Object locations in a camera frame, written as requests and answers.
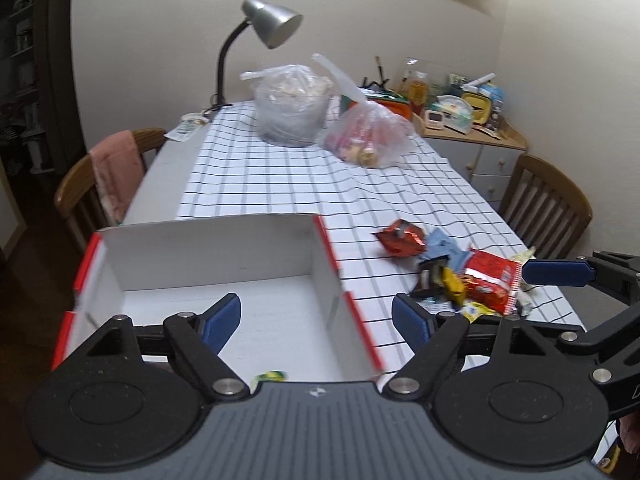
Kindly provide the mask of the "dark red Oreo snack packet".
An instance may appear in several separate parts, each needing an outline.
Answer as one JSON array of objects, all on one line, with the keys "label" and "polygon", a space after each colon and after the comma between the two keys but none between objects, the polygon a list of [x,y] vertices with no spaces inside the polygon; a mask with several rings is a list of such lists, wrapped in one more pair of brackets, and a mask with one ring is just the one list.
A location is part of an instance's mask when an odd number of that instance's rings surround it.
[{"label": "dark red Oreo snack packet", "polygon": [[426,235],[415,224],[398,219],[381,231],[374,233],[386,252],[393,257],[416,257],[426,251]]}]

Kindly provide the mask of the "large red snack bag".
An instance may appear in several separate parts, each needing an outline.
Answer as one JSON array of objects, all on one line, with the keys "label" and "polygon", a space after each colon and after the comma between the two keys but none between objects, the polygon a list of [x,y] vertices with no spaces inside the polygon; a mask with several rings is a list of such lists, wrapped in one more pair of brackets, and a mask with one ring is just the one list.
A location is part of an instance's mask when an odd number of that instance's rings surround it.
[{"label": "large red snack bag", "polygon": [[521,278],[521,263],[479,249],[471,250],[461,277],[466,298],[502,316],[515,311]]}]

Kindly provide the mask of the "pink plastic bag of snacks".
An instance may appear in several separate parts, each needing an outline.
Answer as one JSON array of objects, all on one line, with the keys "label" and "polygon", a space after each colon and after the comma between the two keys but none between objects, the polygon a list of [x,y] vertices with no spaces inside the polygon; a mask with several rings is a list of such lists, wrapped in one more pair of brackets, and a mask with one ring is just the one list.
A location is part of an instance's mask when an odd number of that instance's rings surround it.
[{"label": "pink plastic bag of snacks", "polygon": [[414,129],[408,119],[371,101],[352,78],[320,53],[312,58],[329,71],[354,105],[335,119],[318,137],[320,148],[346,164],[386,168],[399,162],[412,148]]}]

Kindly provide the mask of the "white blue snack packet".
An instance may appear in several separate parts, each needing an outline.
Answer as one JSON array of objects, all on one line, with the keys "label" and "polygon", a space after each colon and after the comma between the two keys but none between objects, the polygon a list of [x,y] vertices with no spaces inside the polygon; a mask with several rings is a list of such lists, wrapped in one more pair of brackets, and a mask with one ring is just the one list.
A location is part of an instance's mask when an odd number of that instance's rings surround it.
[{"label": "white blue snack packet", "polygon": [[449,307],[449,300],[444,296],[426,297],[418,300],[418,303],[427,308],[443,309]]}]

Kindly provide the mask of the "black snack packet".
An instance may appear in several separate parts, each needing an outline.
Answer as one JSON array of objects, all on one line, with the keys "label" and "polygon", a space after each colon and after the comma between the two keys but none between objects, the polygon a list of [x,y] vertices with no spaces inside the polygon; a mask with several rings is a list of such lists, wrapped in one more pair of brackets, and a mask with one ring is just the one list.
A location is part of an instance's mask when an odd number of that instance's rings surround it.
[{"label": "black snack packet", "polygon": [[416,300],[435,298],[445,293],[444,270],[448,266],[449,257],[439,256],[422,260],[418,264],[418,280],[409,296]]}]

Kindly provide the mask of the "yellow green snack packet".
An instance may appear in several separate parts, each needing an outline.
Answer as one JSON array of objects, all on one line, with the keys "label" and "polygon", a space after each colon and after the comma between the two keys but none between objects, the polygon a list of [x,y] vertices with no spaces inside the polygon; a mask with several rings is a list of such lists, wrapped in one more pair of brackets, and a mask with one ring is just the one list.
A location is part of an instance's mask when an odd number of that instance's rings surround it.
[{"label": "yellow green snack packet", "polygon": [[465,301],[464,305],[460,309],[460,314],[466,318],[470,323],[474,323],[483,316],[492,316],[493,318],[500,318],[500,314],[491,308],[484,306],[475,301]]}]

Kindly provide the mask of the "cream snack packet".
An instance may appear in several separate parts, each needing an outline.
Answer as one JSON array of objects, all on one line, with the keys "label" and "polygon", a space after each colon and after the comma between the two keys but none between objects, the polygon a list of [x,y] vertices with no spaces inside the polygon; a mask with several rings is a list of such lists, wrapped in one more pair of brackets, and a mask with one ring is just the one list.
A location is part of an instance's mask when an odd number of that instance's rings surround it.
[{"label": "cream snack packet", "polygon": [[[521,265],[521,271],[524,271],[524,266],[529,262],[530,259],[535,257],[536,247],[527,248],[524,252],[517,252],[510,257],[511,261],[517,262]],[[520,286],[518,286],[518,290],[516,291],[516,313],[520,318],[527,318],[530,315],[530,312],[533,311],[534,303],[532,296],[530,296],[530,291],[534,288],[533,285],[529,285],[524,278],[524,275],[521,275],[520,278]]]}]

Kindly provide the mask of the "right wooden chair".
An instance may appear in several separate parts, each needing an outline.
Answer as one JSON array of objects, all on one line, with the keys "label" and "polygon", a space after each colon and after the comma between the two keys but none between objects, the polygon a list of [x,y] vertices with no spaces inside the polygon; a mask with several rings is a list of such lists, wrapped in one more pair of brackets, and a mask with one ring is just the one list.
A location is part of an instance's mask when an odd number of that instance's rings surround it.
[{"label": "right wooden chair", "polygon": [[580,187],[550,162],[529,154],[518,158],[498,214],[539,259],[567,258],[593,218]]}]

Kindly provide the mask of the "wooden chair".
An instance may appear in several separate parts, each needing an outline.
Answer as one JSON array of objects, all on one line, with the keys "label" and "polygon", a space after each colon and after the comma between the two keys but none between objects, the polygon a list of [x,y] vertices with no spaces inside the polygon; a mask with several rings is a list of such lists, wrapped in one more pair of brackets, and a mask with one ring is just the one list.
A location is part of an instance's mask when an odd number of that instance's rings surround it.
[{"label": "wooden chair", "polygon": [[[162,128],[141,128],[134,129],[131,133],[143,172],[146,172],[148,163],[144,155],[151,152],[157,154],[162,149],[166,131]],[[79,159],[62,179],[55,192],[54,206],[81,252],[87,248],[94,232],[114,224],[100,202],[89,154]]]},{"label": "wooden chair", "polygon": [[539,259],[567,258],[593,218],[580,187],[550,162],[529,154],[518,158],[498,214]]}]

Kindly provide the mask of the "red and white cardboard box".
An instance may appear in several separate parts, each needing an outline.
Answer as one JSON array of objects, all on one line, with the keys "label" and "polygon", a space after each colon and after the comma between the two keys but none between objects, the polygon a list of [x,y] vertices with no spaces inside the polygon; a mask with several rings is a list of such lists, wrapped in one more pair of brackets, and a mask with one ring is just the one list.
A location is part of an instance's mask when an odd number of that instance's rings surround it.
[{"label": "red and white cardboard box", "polygon": [[220,352],[246,382],[277,370],[292,382],[376,379],[383,362],[318,214],[132,224],[96,232],[58,332],[60,364],[115,314],[158,325],[239,297],[239,326]]}]

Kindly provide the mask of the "light blue snack packet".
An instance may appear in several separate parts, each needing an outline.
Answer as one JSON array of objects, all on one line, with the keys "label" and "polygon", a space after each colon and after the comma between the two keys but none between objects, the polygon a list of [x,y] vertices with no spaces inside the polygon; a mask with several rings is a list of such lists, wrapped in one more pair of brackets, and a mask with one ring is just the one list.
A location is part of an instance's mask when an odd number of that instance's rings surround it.
[{"label": "light blue snack packet", "polygon": [[462,249],[458,243],[442,229],[436,228],[425,239],[426,251],[418,255],[420,262],[448,258],[448,266],[454,273],[461,274],[472,257],[469,249]]}]

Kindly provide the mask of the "white corner cabinet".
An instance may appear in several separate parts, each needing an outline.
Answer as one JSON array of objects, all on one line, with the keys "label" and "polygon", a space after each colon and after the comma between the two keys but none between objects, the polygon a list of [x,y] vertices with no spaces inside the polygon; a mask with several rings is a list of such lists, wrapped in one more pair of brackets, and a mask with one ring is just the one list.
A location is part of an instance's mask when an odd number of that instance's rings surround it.
[{"label": "white corner cabinet", "polygon": [[477,130],[463,134],[449,128],[429,129],[416,115],[412,123],[416,133],[423,136],[440,157],[447,159],[492,208],[499,208],[518,158],[528,151],[525,136],[505,119],[497,139]]}]

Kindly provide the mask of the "white black grid tablecloth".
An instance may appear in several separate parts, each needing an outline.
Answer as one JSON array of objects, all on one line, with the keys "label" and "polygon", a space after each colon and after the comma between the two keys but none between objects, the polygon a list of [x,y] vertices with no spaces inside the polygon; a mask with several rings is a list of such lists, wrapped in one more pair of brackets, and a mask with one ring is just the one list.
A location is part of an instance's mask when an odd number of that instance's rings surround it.
[{"label": "white black grid tablecloth", "polygon": [[440,229],[462,249],[509,258],[523,242],[446,159],[420,136],[396,166],[366,169],[317,145],[264,142],[253,102],[222,110],[209,126],[176,216],[320,214],[387,380],[412,357],[392,323],[393,296],[416,284],[411,262],[384,252],[375,232],[404,219],[424,232]]}]

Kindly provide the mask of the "pink cloth on chair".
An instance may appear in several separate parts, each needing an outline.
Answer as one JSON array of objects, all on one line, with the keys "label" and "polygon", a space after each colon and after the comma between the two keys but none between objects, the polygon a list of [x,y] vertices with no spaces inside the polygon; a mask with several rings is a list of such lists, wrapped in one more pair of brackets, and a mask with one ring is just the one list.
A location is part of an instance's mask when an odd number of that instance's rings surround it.
[{"label": "pink cloth on chair", "polygon": [[89,152],[96,189],[108,220],[122,223],[142,182],[144,170],[134,135],[119,131]]}]

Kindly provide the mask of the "left wooden chair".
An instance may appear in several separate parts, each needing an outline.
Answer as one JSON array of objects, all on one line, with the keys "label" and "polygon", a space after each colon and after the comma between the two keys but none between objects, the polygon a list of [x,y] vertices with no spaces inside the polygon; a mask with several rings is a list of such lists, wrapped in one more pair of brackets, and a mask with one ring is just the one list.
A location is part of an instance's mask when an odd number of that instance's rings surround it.
[{"label": "left wooden chair", "polygon": [[[162,128],[141,128],[134,129],[131,133],[143,172],[146,172],[148,163],[144,155],[151,152],[157,154],[162,149],[166,131]],[[54,206],[81,252],[87,248],[94,232],[114,224],[100,202],[89,154],[79,159],[62,179],[55,192]]]}]

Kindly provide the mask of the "yellow container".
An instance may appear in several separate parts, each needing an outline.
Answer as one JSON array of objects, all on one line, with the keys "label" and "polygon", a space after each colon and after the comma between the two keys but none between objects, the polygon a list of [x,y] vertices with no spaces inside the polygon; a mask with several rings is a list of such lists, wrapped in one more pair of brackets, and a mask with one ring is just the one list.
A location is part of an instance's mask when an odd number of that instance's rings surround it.
[{"label": "yellow container", "polygon": [[492,102],[480,93],[463,92],[461,96],[472,108],[472,122],[474,125],[485,125],[491,114]]}]

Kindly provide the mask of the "tissue box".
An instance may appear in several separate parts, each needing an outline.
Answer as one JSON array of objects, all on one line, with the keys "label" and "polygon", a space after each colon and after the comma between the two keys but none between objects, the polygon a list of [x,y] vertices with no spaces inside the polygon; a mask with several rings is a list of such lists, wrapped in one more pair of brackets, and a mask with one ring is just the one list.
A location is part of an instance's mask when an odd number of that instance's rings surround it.
[{"label": "tissue box", "polygon": [[458,133],[468,134],[473,125],[472,106],[458,96],[438,96],[435,110],[444,115],[444,126]]}]

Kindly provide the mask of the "small white packet near lamp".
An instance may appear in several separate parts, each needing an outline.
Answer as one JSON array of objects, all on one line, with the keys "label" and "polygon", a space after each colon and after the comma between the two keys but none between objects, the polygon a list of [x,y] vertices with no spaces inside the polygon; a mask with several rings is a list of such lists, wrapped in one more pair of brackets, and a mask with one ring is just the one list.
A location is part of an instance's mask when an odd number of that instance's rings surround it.
[{"label": "small white packet near lamp", "polygon": [[175,128],[167,131],[164,137],[175,142],[186,142],[195,133],[209,125],[209,119],[202,113],[188,113],[183,115]]}]

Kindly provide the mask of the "white digital timer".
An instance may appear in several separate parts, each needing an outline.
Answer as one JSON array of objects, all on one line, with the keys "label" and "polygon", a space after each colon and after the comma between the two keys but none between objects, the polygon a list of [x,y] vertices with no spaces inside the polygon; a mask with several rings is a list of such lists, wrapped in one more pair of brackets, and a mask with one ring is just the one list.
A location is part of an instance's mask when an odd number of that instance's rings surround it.
[{"label": "white digital timer", "polygon": [[428,130],[442,130],[445,125],[445,115],[439,110],[426,110],[423,115],[425,128]]}]

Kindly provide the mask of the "amber liquid bottle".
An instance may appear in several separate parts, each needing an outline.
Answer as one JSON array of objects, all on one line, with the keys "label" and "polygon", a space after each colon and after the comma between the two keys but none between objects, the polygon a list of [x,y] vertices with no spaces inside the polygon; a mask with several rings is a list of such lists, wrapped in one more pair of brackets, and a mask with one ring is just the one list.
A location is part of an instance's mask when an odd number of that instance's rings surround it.
[{"label": "amber liquid bottle", "polygon": [[408,77],[407,99],[413,114],[421,115],[428,100],[428,75],[413,70]]}]

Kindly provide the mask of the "clear plastic bag with container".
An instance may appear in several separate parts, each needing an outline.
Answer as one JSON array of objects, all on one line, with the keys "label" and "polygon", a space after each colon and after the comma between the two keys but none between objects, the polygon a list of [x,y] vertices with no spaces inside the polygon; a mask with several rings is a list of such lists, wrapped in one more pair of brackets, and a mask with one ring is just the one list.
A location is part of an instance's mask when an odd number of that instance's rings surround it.
[{"label": "clear plastic bag with container", "polygon": [[240,75],[254,90],[258,136],[270,144],[315,144],[326,123],[333,81],[306,65],[288,64]]}]

